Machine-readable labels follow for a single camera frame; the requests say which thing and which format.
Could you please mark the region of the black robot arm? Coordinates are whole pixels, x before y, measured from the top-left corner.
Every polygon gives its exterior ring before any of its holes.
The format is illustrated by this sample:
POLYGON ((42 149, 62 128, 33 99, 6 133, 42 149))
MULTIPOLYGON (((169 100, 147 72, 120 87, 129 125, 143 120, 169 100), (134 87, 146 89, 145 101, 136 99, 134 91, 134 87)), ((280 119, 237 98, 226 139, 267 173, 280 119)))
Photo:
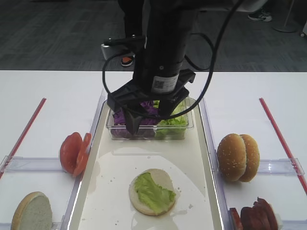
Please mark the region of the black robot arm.
POLYGON ((195 73, 182 69, 187 41, 196 19, 194 0, 153 0, 145 36, 108 39, 101 45, 104 59, 135 55, 132 79, 114 92, 107 103, 113 111, 122 110, 126 129, 136 134, 141 121, 149 116, 142 102, 159 101, 154 119, 168 120, 174 109, 185 100, 185 85, 195 73))

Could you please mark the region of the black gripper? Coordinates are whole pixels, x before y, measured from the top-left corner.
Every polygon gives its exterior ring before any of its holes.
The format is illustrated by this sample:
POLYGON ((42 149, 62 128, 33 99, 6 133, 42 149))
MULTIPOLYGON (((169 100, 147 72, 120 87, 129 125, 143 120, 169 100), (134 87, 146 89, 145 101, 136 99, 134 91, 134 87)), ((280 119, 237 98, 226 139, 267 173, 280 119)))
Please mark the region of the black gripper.
POLYGON ((132 80, 108 94, 107 104, 115 112, 122 108, 130 134, 135 135, 140 125, 156 124, 156 109, 144 101, 157 100, 161 120, 184 111, 184 100, 189 95, 185 84, 194 82, 195 73, 181 67, 182 62, 175 61, 136 61, 132 80), (145 118, 127 108, 155 118, 145 118))

